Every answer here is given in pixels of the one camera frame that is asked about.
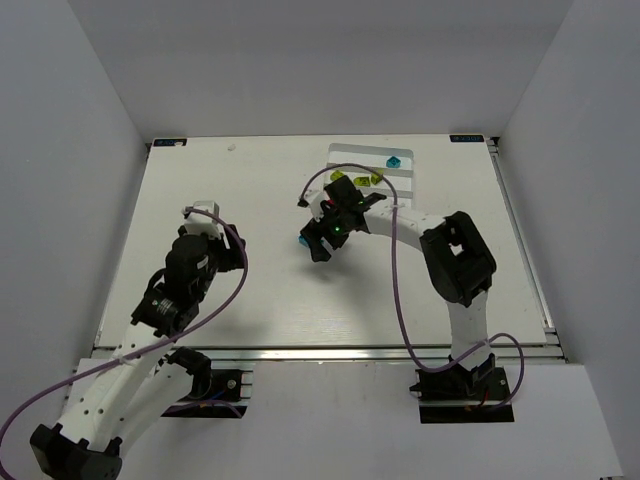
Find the green lego brick square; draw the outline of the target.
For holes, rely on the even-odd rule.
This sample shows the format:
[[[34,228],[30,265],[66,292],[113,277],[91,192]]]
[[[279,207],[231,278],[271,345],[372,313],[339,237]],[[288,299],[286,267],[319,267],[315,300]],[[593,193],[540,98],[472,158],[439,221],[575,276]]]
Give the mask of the green lego brick square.
[[[384,176],[383,170],[375,170],[370,176],[370,182],[373,185],[377,185],[382,182]]]

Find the small teal lego brick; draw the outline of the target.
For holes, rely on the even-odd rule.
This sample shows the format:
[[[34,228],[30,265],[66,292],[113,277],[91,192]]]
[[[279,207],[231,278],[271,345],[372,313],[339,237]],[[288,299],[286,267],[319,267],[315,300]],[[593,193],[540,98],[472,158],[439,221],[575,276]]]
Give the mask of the small teal lego brick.
[[[396,169],[396,168],[399,168],[400,166],[401,166],[401,160],[396,156],[391,156],[386,161],[387,168]]]

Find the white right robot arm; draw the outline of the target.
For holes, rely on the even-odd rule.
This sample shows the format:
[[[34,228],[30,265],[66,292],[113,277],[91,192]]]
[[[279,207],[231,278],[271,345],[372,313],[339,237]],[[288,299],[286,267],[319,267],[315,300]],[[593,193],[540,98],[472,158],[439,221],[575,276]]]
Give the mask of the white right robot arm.
[[[314,262],[327,262],[352,232],[394,238],[420,251],[435,291],[445,301],[453,368],[477,381],[495,366],[488,344],[486,304],[497,263],[471,217],[437,216],[380,193],[365,196],[347,177],[302,194],[312,219],[300,231]]]

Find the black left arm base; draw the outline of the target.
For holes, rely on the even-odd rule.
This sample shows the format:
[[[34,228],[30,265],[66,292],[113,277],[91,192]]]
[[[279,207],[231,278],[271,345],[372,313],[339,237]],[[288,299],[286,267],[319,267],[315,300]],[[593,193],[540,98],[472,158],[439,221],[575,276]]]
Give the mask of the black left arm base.
[[[187,347],[164,355],[156,372],[169,365],[187,375],[190,390],[165,411],[164,417],[241,419],[246,413],[247,407],[240,405],[245,371],[213,368],[208,356]]]

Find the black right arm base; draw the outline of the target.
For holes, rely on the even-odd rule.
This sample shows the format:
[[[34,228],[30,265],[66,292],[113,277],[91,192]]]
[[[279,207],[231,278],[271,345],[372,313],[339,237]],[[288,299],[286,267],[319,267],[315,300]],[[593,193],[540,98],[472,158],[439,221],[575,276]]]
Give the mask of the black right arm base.
[[[440,373],[417,370],[416,374],[417,381],[409,392],[426,404],[478,408],[498,404],[510,394],[503,369],[494,369],[473,384],[467,384],[452,370]]]

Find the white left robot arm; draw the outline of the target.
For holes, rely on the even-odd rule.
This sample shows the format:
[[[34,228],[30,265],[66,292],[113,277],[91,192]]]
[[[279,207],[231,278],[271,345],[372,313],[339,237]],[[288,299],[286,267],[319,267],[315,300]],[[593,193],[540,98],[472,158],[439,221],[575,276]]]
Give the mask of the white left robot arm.
[[[44,474],[115,479],[125,452],[175,402],[218,399],[210,360],[175,344],[198,316],[215,276],[246,269],[245,245],[235,225],[179,228],[104,370],[53,426],[32,433],[30,446]]]

